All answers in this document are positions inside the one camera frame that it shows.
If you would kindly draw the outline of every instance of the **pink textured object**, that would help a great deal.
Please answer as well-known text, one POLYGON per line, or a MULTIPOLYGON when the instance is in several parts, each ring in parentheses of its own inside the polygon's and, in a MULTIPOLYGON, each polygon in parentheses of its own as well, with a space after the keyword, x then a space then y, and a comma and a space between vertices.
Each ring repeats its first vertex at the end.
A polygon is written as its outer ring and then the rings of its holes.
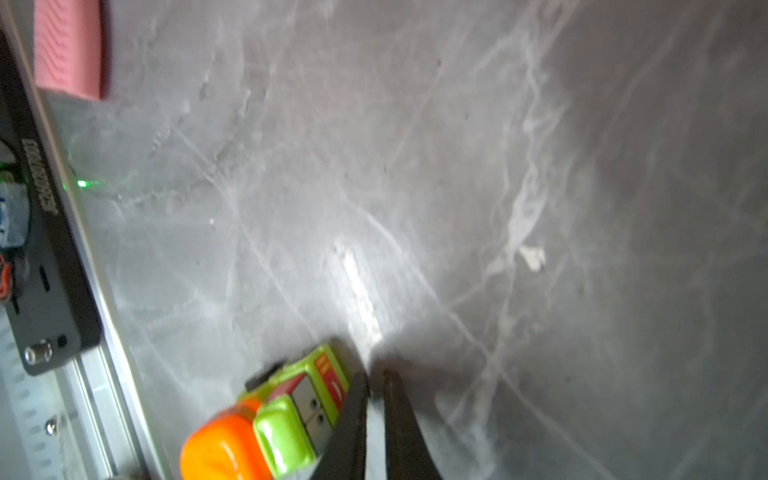
POLYGON ((101 98, 99 0, 35 0, 35 84, 101 98))

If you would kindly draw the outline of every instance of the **gray marble surface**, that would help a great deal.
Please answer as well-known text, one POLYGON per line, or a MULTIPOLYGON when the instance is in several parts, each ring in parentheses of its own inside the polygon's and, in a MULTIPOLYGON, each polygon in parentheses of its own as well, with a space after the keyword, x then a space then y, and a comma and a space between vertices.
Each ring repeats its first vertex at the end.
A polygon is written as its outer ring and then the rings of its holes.
POLYGON ((338 336, 446 478, 768 478, 764 2, 107 3, 51 102, 175 475, 338 336))

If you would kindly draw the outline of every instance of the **green and orange toy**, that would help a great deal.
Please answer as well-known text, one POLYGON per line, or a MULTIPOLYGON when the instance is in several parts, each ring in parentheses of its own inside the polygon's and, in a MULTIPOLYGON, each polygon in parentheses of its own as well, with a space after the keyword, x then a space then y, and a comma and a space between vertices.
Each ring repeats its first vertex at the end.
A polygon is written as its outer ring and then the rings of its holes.
POLYGON ((312 464, 325 451, 348 390, 327 343, 273 367, 190 436, 181 450, 184 480, 269 480, 312 464))

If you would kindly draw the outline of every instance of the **screw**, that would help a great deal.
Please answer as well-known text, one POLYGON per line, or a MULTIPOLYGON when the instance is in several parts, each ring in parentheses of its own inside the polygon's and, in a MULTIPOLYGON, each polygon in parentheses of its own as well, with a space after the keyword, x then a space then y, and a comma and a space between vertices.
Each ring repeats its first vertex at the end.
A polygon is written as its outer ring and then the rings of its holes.
POLYGON ((30 366, 47 362, 51 356, 53 356, 53 347, 47 340, 24 349, 24 361, 30 366))
POLYGON ((58 429, 58 422, 56 421, 56 417, 52 416, 48 421, 43 425, 43 429, 45 430, 45 434, 48 436, 56 435, 56 429, 58 429))

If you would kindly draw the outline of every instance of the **black wheel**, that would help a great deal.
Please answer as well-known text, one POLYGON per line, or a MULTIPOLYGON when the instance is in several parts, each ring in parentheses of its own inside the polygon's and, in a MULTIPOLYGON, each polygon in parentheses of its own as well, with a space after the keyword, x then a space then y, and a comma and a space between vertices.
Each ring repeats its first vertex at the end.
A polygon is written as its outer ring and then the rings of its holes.
POLYGON ((283 365, 285 365, 285 363, 286 363, 285 360, 280 360, 279 362, 272 365, 270 368, 263 370, 257 373, 256 375, 250 377, 248 380, 245 381, 245 391, 250 392, 252 390, 259 388, 259 386, 262 383, 265 383, 267 380, 269 380, 270 377, 274 375, 274 373, 277 370, 280 370, 280 368, 282 368, 283 365))

